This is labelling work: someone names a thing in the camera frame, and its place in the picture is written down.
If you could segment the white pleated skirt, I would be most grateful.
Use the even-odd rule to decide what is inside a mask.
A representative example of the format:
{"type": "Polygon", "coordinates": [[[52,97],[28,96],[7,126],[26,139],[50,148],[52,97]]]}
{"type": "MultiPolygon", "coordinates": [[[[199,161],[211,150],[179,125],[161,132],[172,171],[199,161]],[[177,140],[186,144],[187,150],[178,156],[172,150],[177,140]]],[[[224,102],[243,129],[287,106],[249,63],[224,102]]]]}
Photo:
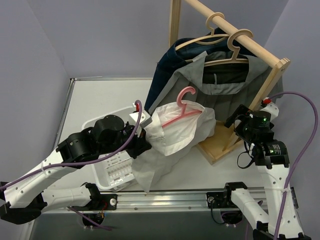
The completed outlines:
{"type": "Polygon", "coordinates": [[[189,100],[185,103],[186,112],[199,110],[200,113],[163,127],[164,123],[181,112],[177,103],[171,102],[157,107],[151,116],[152,122],[145,128],[146,140],[151,149],[134,159],[131,169],[135,180],[146,193],[163,175],[168,174],[193,146],[215,133],[214,109],[189,100]]]}

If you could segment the pink plastic hanger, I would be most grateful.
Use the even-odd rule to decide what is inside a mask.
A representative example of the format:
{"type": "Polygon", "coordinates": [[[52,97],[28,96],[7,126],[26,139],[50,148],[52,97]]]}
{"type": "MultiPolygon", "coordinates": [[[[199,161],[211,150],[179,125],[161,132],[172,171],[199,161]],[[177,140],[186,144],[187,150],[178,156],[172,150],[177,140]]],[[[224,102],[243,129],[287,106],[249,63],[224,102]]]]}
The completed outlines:
{"type": "Polygon", "coordinates": [[[191,110],[191,111],[188,111],[186,112],[186,109],[187,109],[187,104],[186,103],[183,103],[182,100],[183,100],[183,97],[186,93],[191,93],[192,95],[194,95],[196,93],[196,90],[194,87],[192,86],[187,86],[185,88],[183,88],[177,98],[176,98],[176,104],[178,107],[181,108],[180,110],[180,114],[172,119],[170,119],[169,121],[165,122],[162,127],[165,128],[175,122],[177,122],[178,120],[181,120],[183,118],[186,118],[186,117],[190,117],[190,116],[194,116],[194,115],[198,115],[198,114],[201,114],[202,111],[201,110],[191,110]]]}

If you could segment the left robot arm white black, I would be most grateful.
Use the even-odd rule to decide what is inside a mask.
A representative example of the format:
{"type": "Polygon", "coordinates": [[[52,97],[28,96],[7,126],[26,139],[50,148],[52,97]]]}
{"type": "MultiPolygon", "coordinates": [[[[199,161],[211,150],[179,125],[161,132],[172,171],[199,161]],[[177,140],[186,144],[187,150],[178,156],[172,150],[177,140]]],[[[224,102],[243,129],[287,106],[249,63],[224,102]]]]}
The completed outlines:
{"type": "Polygon", "coordinates": [[[12,182],[1,182],[0,198],[4,201],[0,207],[1,220],[22,225],[54,209],[97,209],[102,203],[102,195],[94,183],[62,190],[48,188],[64,176],[121,151],[127,151],[130,157],[136,158],[149,150],[151,145],[140,126],[144,119],[138,112],[131,113],[127,122],[117,115],[107,115],[97,120],[94,126],[71,134],[22,177],[12,182]]]}

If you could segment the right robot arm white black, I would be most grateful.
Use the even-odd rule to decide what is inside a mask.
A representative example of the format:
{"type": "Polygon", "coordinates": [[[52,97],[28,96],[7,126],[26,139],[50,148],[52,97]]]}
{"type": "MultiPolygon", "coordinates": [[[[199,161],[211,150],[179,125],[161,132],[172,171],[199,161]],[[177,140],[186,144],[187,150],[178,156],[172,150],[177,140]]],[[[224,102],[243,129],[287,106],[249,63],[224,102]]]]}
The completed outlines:
{"type": "Polygon", "coordinates": [[[278,109],[269,106],[252,111],[241,104],[226,120],[229,128],[235,121],[235,134],[248,144],[246,149],[251,163],[257,167],[262,177],[266,196],[267,211],[251,196],[243,182],[225,184],[222,193],[223,203],[236,206],[253,229],[255,240],[308,240],[299,221],[292,190],[286,183],[290,174],[290,160],[286,145],[274,139],[271,119],[278,109]]]}

